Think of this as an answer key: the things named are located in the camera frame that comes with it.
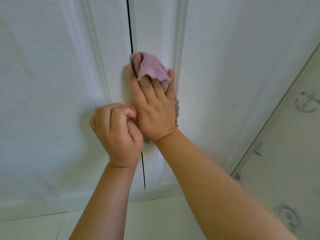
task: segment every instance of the white cabinet door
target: white cabinet door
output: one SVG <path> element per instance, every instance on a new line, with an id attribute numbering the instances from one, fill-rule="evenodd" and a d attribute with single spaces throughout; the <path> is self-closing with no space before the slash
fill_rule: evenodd
<path id="1" fill-rule="evenodd" d="M 1 0 L 0 40 L 0 220 L 83 209 L 108 162 L 88 120 L 128 102 L 126 0 Z"/>
<path id="2" fill-rule="evenodd" d="M 131 0 L 135 51 L 175 68 L 180 130 L 231 173 L 320 42 L 319 0 Z M 179 194 L 154 145 L 146 190 Z"/>

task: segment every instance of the hand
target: hand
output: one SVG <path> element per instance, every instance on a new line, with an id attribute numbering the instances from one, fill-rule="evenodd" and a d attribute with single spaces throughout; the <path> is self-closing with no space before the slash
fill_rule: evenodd
<path id="1" fill-rule="evenodd" d="M 139 74 L 142 56 L 137 54 L 133 62 L 135 71 Z M 174 110 L 174 71 L 168 71 L 172 81 L 166 93 L 157 79 L 150 80 L 149 76 L 143 76 L 138 82 L 131 65 L 125 67 L 125 76 L 130 85 L 131 106 L 137 111 L 136 124 L 141 132 L 151 141 L 157 142 L 177 129 Z"/>
<path id="2" fill-rule="evenodd" d="M 114 167 L 136 167 L 141 156 L 142 134 L 127 116 L 135 118 L 136 114 L 117 103 L 96 109 L 89 121 Z"/>

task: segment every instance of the person's right hand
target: person's right hand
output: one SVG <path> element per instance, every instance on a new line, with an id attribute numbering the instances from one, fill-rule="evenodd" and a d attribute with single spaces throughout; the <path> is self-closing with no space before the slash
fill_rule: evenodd
<path id="1" fill-rule="evenodd" d="M 137 54 L 133 62 L 135 71 L 139 74 L 142 56 Z M 141 132 L 151 141 L 157 142 L 177 129 L 174 110 L 174 71 L 168 71 L 172 81 L 166 93 L 157 79 L 143 76 L 138 82 L 131 65 L 125 67 L 125 76 L 130 85 L 131 106 L 137 111 L 136 123 Z"/>

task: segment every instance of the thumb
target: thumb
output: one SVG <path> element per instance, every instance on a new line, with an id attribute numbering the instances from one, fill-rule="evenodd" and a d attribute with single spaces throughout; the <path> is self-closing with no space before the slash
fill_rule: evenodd
<path id="1" fill-rule="evenodd" d="M 134 143 L 142 143 L 143 136 L 138 127 L 132 121 L 127 121 L 127 127 L 128 133 L 130 134 Z"/>

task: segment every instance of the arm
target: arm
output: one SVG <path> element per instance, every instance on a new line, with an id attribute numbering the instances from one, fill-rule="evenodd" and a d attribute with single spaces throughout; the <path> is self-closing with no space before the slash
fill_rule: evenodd
<path id="1" fill-rule="evenodd" d="M 137 74 L 141 59 L 135 56 Z M 143 77 L 138 84 L 130 66 L 126 70 L 138 127 L 170 165 L 207 239 L 296 239 L 175 127 L 172 70 L 168 75 L 173 81 L 166 93 L 157 80 Z"/>
<path id="2" fill-rule="evenodd" d="M 90 119 L 109 163 L 69 240 L 124 237 L 129 190 L 142 151 L 142 134 L 126 116 L 134 118 L 135 113 L 111 104 L 98 108 Z"/>

